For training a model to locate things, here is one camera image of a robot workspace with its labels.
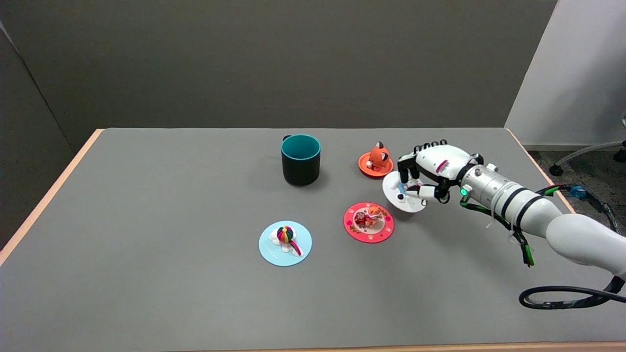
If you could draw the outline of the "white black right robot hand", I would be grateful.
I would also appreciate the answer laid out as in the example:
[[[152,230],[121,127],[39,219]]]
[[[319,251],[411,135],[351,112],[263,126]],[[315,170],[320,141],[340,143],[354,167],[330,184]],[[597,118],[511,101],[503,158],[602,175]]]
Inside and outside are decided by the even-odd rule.
[[[484,165],[481,154],[468,154],[442,142],[416,146],[412,153],[398,158],[397,199],[405,202],[412,197],[447,203],[449,188],[460,186],[463,176],[475,165]]]

